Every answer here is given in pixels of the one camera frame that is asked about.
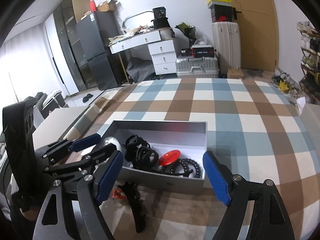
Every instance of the metal screw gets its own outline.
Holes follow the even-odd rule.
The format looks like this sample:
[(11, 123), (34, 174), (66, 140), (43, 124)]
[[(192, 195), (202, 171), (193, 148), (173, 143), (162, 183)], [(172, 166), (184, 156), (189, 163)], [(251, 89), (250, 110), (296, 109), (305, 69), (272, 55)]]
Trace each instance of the metal screw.
[(238, 175), (238, 174), (235, 174), (235, 175), (233, 175), (233, 179), (235, 181), (241, 181), (242, 177), (240, 175)]
[(61, 183), (61, 180), (57, 179), (57, 180), (55, 180), (55, 181), (53, 182), (53, 185), (54, 185), (55, 187), (57, 187), (57, 186), (60, 185), (60, 183)]
[(92, 178), (93, 178), (92, 175), (86, 175), (86, 176), (84, 176), (84, 180), (85, 180), (85, 181), (92, 180)]
[(273, 181), (270, 180), (270, 179), (267, 179), (267, 180), (266, 180), (266, 184), (267, 184), (268, 186), (273, 186)]

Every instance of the blue gripper pad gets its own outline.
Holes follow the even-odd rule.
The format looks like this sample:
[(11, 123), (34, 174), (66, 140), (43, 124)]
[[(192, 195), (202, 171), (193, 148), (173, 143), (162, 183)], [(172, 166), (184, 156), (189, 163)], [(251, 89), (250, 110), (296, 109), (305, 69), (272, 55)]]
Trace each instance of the blue gripper pad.
[(218, 160), (216, 160), (214, 156), (212, 158), (210, 155), (213, 155), (213, 153), (204, 153), (202, 157), (203, 167), (205, 172), (207, 173), (207, 176), (211, 182), (212, 188), (218, 200), (220, 200), (227, 206), (231, 201), (228, 190), (228, 184), (222, 176), (221, 172), (219, 171), (219, 168), (217, 167), (219, 165)]
[(109, 167), (103, 174), (98, 184), (97, 197), (96, 197), (96, 201), (98, 205), (101, 205), (103, 201), (106, 201), (109, 198), (113, 185), (115, 184), (116, 179), (118, 178), (119, 173), (122, 169), (122, 165), (123, 165), (123, 154), (120, 151), (118, 151), (116, 156), (113, 158), (113, 160), (111, 160)]
[(98, 144), (101, 141), (101, 136), (97, 133), (90, 135), (88, 137), (85, 137), (81, 140), (77, 140), (72, 143), (70, 146), (70, 151), (72, 152), (80, 152), (84, 149), (87, 149), (90, 146), (93, 146), (95, 144)]

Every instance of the white suitcase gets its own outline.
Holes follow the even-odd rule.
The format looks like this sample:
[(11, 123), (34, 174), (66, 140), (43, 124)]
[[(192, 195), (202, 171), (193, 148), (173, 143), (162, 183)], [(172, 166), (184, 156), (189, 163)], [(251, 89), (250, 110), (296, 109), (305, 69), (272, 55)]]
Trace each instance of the white suitcase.
[(227, 75), (228, 68), (241, 68), (239, 25), (232, 22), (212, 24), (214, 48), (217, 50), (220, 72)]

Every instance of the silver suitcase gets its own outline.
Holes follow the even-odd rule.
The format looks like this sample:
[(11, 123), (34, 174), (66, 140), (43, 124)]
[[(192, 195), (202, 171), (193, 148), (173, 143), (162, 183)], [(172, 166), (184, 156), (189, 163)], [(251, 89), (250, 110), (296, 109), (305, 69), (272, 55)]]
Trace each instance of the silver suitcase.
[(218, 78), (218, 59), (214, 57), (182, 57), (176, 61), (178, 78)]

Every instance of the checkered bedspread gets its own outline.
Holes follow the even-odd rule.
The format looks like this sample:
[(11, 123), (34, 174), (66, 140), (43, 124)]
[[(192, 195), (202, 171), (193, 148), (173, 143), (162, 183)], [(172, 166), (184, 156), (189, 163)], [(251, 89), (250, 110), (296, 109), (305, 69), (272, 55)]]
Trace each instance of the checkered bedspread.
[[(247, 180), (276, 183), (296, 239), (307, 239), (319, 223), (319, 161), (295, 107), (275, 87), (234, 79), (142, 82), (106, 93), (67, 138), (102, 135), (113, 120), (206, 121), (208, 150), (220, 163)], [(108, 200), (101, 207), (116, 239), (212, 239), (226, 210), (212, 189), (200, 196), (139, 189), (148, 210), (142, 234), (128, 205)], [(250, 213), (251, 204), (239, 239)]]

